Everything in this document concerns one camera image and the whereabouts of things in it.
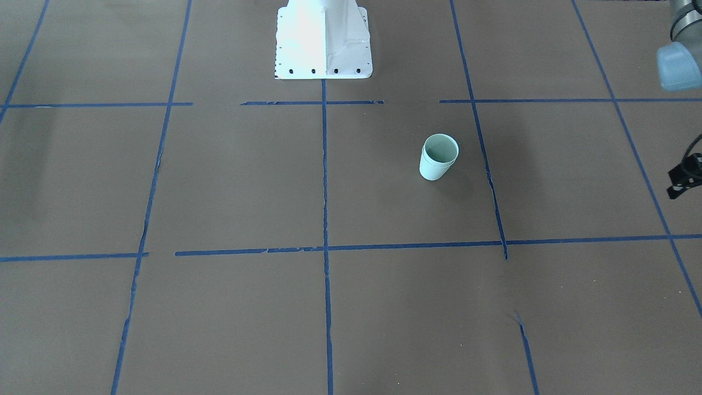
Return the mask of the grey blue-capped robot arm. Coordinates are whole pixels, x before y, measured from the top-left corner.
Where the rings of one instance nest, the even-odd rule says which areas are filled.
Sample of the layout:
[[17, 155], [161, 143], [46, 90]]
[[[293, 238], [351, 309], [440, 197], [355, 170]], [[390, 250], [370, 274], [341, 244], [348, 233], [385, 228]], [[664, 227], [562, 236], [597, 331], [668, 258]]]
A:
[[661, 87], [682, 92], [701, 87], [700, 1], [669, 1], [670, 43], [656, 53]]

